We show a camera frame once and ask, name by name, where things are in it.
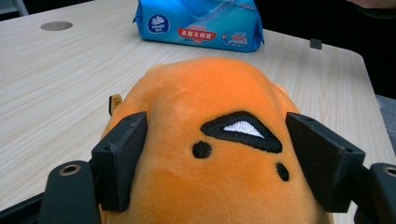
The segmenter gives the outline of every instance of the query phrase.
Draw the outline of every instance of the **round hole in table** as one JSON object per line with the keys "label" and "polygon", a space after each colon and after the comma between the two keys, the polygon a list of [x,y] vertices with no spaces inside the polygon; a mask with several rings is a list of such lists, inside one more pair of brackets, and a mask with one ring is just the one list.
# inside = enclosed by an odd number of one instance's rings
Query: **round hole in table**
{"label": "round hole in table", "polygon": [[73,26],[69,21],[51,21],[41,25],[41,29],[45,31],[62,31]]}

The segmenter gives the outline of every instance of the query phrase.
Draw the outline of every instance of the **light wood grain surface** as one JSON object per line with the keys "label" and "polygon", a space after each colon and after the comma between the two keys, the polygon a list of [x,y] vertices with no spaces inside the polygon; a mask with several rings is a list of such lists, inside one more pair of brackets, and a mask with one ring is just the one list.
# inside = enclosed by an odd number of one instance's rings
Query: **light wood grain surface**
{"label": "light wood grain surface", "polygon": [[[155,63],[201,56],[252,63],[303,114],[366,151],[365,166],[396,163],[360,55],[268,30],[253,53],[146,42],[132,24],[135,10],[135,0],[96,0],[0,22],[0,210],[42,192],[57,165],[91,157],[109,95],[125,97]],[[40,29],[50,21],[73,27]],[[353,223],[354,213],[352,205],[335,222]]]}

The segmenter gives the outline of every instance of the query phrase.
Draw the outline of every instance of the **metal screw hole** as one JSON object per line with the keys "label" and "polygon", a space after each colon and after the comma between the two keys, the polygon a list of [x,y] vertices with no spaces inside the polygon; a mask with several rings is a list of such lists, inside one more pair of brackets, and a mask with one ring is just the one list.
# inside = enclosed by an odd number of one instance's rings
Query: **metal screw hole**
{"label": "metal screw hole", "polygon": [[385,173],[387,173],[388,175],[392,175],[394,177],[396,177],[396,169],[393,167],[386,167],[385,169]]}
{"label": "metal screw hole", "polygon": [[78,164],[72,164],[65,166],[60,172],[60,175],[73,175],[77,173],[81,169],[81,166]]}

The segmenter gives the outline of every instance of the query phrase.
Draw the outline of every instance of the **orange plush toy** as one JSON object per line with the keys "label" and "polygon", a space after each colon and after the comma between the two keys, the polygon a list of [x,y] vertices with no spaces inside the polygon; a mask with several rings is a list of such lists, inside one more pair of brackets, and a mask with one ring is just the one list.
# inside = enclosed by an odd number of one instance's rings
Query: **orange plush toy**
{"label": "orange plush toy", "polygon": [[129,208],[104,223],[332,223],[315,200],[285,124],[297,112],[260,70],[200,58],[150,68],[104,135],[146,111]]}

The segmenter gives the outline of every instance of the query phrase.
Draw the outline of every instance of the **wet wipes package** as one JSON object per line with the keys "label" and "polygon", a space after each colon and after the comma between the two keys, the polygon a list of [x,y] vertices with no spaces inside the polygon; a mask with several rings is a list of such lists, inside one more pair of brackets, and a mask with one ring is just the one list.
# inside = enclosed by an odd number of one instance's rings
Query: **wet wipes package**
{"label": "wet wipes package", "polygon": [[139,0],[134,22],[145,40],[242,52],[263,43],[253,0]]}

